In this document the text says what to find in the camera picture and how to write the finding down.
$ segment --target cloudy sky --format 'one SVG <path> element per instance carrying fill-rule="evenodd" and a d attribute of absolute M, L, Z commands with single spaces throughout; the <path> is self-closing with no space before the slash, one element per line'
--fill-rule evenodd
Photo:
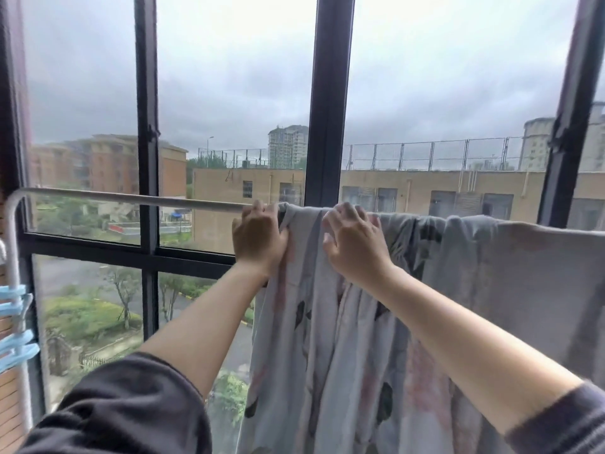
<path fill-rule="evenodd" d="M 345 143 L 521 136 L 556 111 L 576 2 L 357 0 Z M 134 134 L 132 0 L 23 9 L 34 142 Z M 162 138 L 258 149 L 277 125 L 308 124 L 315 9 L 158 0 Z"/>

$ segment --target forearm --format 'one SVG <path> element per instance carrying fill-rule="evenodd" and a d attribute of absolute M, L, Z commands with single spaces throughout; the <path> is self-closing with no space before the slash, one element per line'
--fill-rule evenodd
<path fill-rule="evenodd" d="M 416 336 L 500 433 L 581 384 L 564 367 L 394 267 L 372 295 Z"/>
<path fill-rule="evenodd" d="M 236 263 L 140 350 L 170 363 L 208 396 L 239 322 L 265 280 L 255 267 Z"/>

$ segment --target drying rack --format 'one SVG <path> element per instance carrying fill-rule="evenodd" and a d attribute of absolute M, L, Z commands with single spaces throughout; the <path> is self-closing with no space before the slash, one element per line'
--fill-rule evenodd
<path fill-rule="evenodd" d="M 33 294 L 26 292 L 21 284 L 19 273 L 19 247 L 17 242 L 16 210 L 21 199 L 29 195 L 61 196 L 89 199 L 96 201 L 122 202 L 135 205 L 179 207 L 202 209 L 212 212 L 240 213 L 243 206 L 233 202 L 201 201 L 170 197 L 144 196 L 138 194 L 121 194 L 113 192 L 83 191 L 59 188 L 21 188 L 14 191 L 4 204 L 6 246 L 0 240 L 0 264 L 6 265 L 8 286 L 0 287 L 0 317 L 12 317 L 12 333 L 0 340 L 0 372 L 17 367 L 19 373 L 20 413 L 25 432 L 33 426 L 32 396 L 27 361 L 40 351 L 38 343 L 31 343 L 33 332 L 26 329 L 27 309 L 33 301 Z"/>

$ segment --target dark sweater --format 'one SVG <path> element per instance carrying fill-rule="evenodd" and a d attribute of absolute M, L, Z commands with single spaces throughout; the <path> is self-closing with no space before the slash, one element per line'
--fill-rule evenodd
<path fill-rule="evenodd" d="M 576 389 L 516 428 L 520 454 L 605 453 L 605 393 Z M 208 454 L 201 395 L 168 363 L 146 353 L 88 374 L 28 435 L 18 454 Z"/>

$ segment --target road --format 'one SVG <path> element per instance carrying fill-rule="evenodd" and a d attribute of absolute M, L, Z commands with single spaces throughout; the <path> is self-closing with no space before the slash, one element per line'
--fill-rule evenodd
<path fill-rule="evenodd" d="M 45 299 L 61 296 L 63 289 L 70 285 L 78 285 L 80 293 L 102 287 L 99 297 L 105 301 L 122 305 L 116 288 L 103 280 L 99 263 L 79 261 L 76 259 L 50 259 L 47 257 L 36 260 L 36 297 L 38 302 Z M 184 296 L 178 296 L 174 304 L 174 316 L 190 304 Z M 143 315 L 143 303 L 141 293 L 137 293 L 130 304 L 131 312 Z M 225 358 L 223 366 L 231 372 L 235 372 L 246 382 L 250 369 L 250 356 L 252 353 L 252 329 L 241 324 L 235 334 L 229 353 Z"/>

